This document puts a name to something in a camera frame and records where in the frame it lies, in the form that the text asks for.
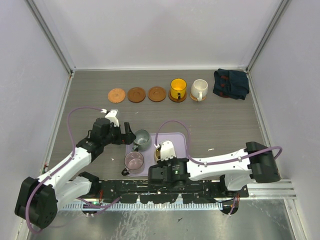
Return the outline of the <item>yellow glass cup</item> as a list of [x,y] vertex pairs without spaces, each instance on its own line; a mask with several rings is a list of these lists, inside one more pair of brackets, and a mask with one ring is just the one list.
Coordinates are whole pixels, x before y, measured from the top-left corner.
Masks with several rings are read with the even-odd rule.
[[182,78],[175,78],[170,83],[170,94],[175,99],[181,99],[187,93],[187,83]]

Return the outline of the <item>beige ceramic mug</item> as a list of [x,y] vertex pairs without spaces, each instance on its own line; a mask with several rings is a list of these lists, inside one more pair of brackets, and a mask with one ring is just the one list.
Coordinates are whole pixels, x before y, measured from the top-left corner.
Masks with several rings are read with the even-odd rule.
[[155,163],[157,163],[158,161],[161,160],[161,148],[160,147],[155,149],[153,158],[154,158]]

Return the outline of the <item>woven rattan coaster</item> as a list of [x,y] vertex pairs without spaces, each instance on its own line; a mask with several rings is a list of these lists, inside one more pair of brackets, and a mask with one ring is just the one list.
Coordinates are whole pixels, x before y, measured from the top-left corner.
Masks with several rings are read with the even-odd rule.
[[203,98],[200,100],[200,101],[198,101],[198,99],[196,98],[196,97],[194,97],[191,93],[190,93],[190,98],[192,99],[192,100],[194,100],[194,101],[196,101],[196,102],[202,102],[202,101],[204,101],[205,99],[206,99],[206,95],[205,96],[203,96]]
[[122,88],[114,88],[109,91],[107,97],[111,103],[118,104],[126,98],[126,92]]

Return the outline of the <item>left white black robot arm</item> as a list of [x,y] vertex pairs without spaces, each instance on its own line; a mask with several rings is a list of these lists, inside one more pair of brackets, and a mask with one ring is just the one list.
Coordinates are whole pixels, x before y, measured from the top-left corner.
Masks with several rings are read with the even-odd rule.
[[72,152],[48,172],[37,178],[27,177],[21,184],[14,214],[31,226],[47,228],[58,211],[74,199],[86,195],[95,198],[100,193],[98,177],[83,172],[71,178],[91,164],[104,152],[107,145],[130,145],[136,139],[129,122],[121,132],[108,118],[97,118],[92,129],[80,140]]

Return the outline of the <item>grey ceramic mug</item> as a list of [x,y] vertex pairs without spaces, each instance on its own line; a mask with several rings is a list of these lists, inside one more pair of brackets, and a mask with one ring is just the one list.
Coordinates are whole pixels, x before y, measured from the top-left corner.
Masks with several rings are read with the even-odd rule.
[[152,138],[148,131],[144,129],[137,130],[135,133],[136,139],[133,141],[133,152],[147,151],[152,144]]

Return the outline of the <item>white speckled ceramic mug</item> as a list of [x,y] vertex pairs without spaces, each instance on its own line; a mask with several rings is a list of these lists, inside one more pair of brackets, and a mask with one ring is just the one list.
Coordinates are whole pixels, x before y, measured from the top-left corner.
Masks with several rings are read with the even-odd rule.
[[190,93],[200,101],[208,94],[209,85],[204,79],[196,79],[190,89]]

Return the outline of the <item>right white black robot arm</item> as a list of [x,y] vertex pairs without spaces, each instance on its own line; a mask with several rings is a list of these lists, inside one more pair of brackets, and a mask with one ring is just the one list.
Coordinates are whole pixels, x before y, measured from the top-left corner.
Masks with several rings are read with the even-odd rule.
[[228,154],[178,158],[173,143],[167,140],[156,146],[156,164],[148,169],[148,182],[179,189],[191,182],[220,177],[220,193],[231,197],[252,182],[278,182],[281,177],[276,159],[282,151],[280,146],[266,147],[252,141],[247,142],[245,148]]

